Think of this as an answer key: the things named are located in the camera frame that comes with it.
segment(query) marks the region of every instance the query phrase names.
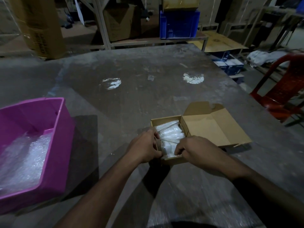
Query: table top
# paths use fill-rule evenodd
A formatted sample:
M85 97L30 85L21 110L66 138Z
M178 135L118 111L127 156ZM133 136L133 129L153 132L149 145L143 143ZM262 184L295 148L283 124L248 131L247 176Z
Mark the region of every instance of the table top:
M64 97L76 122L66 194L30 213L1 216L0 222L52 227L150 119L180 115L192 101L223 104L253 140L227 151L304 202L303 143L195 45L97 51L48 62L0 60L0 69L5 96L0 107L41 96ZM191 77L198 84L189 83ZM232 183L184 163L169 172L140 165L107 227L171 227L173 221L227 228L262 225Z

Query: person's left hand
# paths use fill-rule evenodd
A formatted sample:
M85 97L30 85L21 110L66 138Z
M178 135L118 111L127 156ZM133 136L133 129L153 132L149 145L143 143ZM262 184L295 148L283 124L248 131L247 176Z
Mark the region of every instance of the person's left hand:
M127 154L130 154L132 158L135 158L140 163L146 163L154 158L160 158L162 152L154 149L156 144L154 137L159 139L159 134L154 127L141 133L130 142Z

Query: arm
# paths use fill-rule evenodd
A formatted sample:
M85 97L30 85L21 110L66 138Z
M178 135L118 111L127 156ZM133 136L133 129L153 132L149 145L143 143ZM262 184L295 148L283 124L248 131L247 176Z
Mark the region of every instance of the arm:
M175 154L201 169L224 174L267 228L304 227L304 204L206 138L182 139Z
M55 228L105 227L117 200L134 169L140 164L162 156L154 149L154 129L133 139L126 154L118 160L81 198L81 200L57 223Z

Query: red plastic chair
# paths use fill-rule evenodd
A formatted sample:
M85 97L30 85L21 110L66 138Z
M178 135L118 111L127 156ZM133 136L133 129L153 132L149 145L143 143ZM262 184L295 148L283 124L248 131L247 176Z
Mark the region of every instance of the red plastic chair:
M275 69L283 62L290 61L286 73L282 79L265 95L257 94L258 90L275 71ZM264 75L262 80L257 84L256 88L250 95L265 107L276 119L284 122L293 114L302 114L301 107L304 102L298 106L288 103L288 101L304 88L304 53L287 54L279 58Z

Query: pink plastic bin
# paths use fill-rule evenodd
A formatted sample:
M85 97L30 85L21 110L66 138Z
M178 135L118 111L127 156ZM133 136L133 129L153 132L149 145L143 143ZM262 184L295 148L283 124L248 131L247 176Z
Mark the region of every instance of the pink plastic bin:
M39 184L0 197L0 214L59 196L65 190L74 121L64 98L37 98L0 109L0 153L25 133L53 132Z

